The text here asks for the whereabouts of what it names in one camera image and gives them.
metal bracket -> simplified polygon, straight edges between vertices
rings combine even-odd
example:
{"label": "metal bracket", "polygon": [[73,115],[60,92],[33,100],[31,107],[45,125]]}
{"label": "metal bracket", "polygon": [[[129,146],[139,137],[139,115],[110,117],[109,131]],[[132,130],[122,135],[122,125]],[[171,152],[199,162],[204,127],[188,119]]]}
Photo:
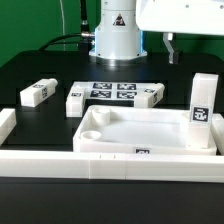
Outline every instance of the metal bracket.
{"label": "metal bracket", "polygon": [[169,55],[170,64],[179,64],[180,55],[182,53],[182,51],[175,49],[175,36],[176,35],[174,33],[163,33],[163,42],[170,53]]}

black surface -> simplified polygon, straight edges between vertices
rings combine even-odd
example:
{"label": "black surface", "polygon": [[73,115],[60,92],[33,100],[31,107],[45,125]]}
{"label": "black surface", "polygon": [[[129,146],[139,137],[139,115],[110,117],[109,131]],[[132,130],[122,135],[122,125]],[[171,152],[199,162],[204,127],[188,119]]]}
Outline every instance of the black surface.
{"label": "black surface", "polygon": [[[224,63],[213,55],[183,54],[169,65],[168,54],[153,54],[147,64],[108,68],[74,52],[22,52],[0,69],[0,109],[16,108],[18,123],[2,148],[72,151],[81,119],[65,117],[65,99],[74,81],[161,82],[157,107],[189,109],[196,72],[220,74],[215,112],[223,113]],[[59,81],[56,93],[35,109],[20,107],[19,92],[42,78]],[[216,183],[0,178],[0,224],[221,224],[223,208]]]}

white foam block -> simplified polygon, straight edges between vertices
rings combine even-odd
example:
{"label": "white foam block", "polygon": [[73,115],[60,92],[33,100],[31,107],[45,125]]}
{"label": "white foam block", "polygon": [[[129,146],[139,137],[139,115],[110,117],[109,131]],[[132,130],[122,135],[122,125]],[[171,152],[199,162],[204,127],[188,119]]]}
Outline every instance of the white foam block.
{"label": "white foam block", "polygon": [[220,153],[224,155],[224,119],[220,114],[213,115],[211,131]]}
{"label": "white foam block", "polygon": [[223,181],[221,156],[136,155],[126,159],[127,180]]}
{"label": "white foam block", "polygon": [[193,80],[187,147],[208,148],[218,75],[197,73]]}
{"label": "white foam block", "polygon": [[0,176],[89,178],[89,154],[1,150]]}
{"label": "white foam block", "polygon": [[90,179],[125,179],[125,154],[90,153]]}
{"label": "white foam block", "polygon": [[163,84],[150,84],[144,92],[138,93],[134,97],[134,107],[136,108],[152,108],[162,98],[165,87]]}
{"label": "white foam block", "polygon": [[66,101],[66,116],[81,117],[85,104],[85,88],[72,86]]}
{"label": "white foam block", "polygon": [[41,79],[20,92],[21,105],[36,107],[55,93],[56,79]]}
{"label": "white foam block", "polygon": [[0,146],[16,125],[15,109],[3,109],[0,113]]}

white tray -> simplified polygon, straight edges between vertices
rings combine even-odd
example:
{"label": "white tray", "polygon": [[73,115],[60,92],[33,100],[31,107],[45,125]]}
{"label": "white tray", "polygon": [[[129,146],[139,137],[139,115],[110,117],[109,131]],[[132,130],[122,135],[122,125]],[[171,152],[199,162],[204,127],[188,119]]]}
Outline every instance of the white tray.
{"label": "white tray", "polygon": [[115,106],[88,108],[73,137],[75,152],[215,155],[208,148],[186,145],[188,111]]}

black cable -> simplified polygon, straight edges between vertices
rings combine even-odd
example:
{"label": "black cable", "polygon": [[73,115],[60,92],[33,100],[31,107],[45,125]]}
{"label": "black cable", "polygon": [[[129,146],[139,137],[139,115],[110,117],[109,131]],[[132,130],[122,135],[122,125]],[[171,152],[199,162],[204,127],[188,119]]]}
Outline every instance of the black cable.
{"label": "black cable", "polygon": [[81,19],[87,20],[86,0],[80,0],[81,4]]}
{"label": "black cable", "polygon": [[50,45],[52,45],[53,43],[59,41],[59,40],[65,40],[68,38],[72,38],[72,37],[80,37],[81,33],[72,33],[72,34],[67,34],[67,35],[63,35],[60,37],[56,37],[52,40],[50,40],[49,42],[47,42],[45,45],[43,45],[41,48],[39,48],[39,51],[44,51],[46,50],[46,48],[48,48]]}
{"label": "black cable", "polygon": [[86,0],[80,0],[80,6],[81,6],[81,32],[89,32],[89,23],[87,20],[87,8],[86,8]]}
{"label": "black cable", "polygon": [[56,42],[56,43],[52,43],[50,45],[60,45],[60,44],[78,44],[79,41],[69,41],[69,42]]}

